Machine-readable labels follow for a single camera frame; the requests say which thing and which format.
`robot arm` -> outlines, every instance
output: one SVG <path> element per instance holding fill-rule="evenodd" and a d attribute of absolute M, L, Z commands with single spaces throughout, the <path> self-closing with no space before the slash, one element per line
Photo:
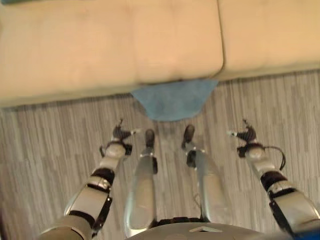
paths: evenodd
<path fill-rule="evenodd" d="M 300 232 L 312 228 L 320 228 L 320 215 L 315 205 L 291 182 L 276 169 L 266 155 L 262 144 L 257 143 L 256 132 L 252 126 L 246 124 L 245 132 L 230 132 L 246 142 L 238 147 L 238 154 L 245 158 L 256 177 L 261 181 L 267 192 L 269 206 L 279 227 L 295 236 Z"/>
<path fill-rule="evenodd" d="M 122 120 L 113 130 L 111 141 L 100 148 L 102 160 L 83 188 L 70 200 L 64 217 L 45 230 L 40 240 L 74 239 L 89 240 L 103 227 L 112 198 L 110 191 L 119 163 L 131 154 L 132 145 L 124 139 L 137 131 L 123 131 Z"/>

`beige couch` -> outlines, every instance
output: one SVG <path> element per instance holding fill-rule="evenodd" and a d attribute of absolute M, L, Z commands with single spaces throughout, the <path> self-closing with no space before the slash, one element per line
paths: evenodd
<path fill-rule="evenodd" d="M 320 68 L 320 0 L 0 4 L 0 106 Z"/>

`robot leg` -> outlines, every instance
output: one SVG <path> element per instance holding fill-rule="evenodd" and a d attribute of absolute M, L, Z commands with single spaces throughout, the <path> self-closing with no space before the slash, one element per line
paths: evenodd
<path fill-rule="evenodd" d="M 154 157 L 155 134 L 145 132 L 146 148 L 140 155 L 130 193 L 124 210 L 124 231 L 127 238 L 154 226 L 156 222 L 156 197 L 153 174 L 158 171 Z"/>
<path fill-rule="evenodd" d="M 192 142 L 195 127 L 185 129 L 182 149 L 185 151 L 189 167 L 197 172 L 198 191 L 201 203 L 201 218 L 205 222 L 229 224 L 231 221 L 230 201 L 227 197 L 218 167 L 204 150 Z"/>

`wooden floor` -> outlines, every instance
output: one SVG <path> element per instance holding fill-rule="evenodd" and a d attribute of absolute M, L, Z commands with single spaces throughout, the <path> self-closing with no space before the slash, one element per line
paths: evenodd
<path fill-rule="evenodd" d="M 188 123 L 195 140 L 216 161 L 231 198 L 232 223 L 262 232 L 278 229 L 268 198 L 227 130 L 255 126 L 265 145 L 281 147 L 284 174 L 320 209 L 320 71 L 221 82 L 197 117 L 153 122 L 129 95 L 0 110 L 0 206 L 7 239 L 34 239 L 61 217 L 68 200 L 100 161 L 120 118 L 128 128 L 156 131 L 158 219 L 199 216 L 195 173 L 180 150 Z M 143 134 L 131 139 L 132 156 L 117 174 L 114 201 L 99 239 L 124 238 L 123 213 Z M 281 156 L 270 151 L 280 166 Z"/>

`blue towel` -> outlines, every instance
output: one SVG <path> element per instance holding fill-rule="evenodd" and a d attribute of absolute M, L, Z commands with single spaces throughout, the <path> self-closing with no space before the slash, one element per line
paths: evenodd
<path fill-rule="evenodd" d="M 145 86 L 132 92 L 149 118 L 177 121 L 197 115 L 218 81 L 196 79 Z"/>

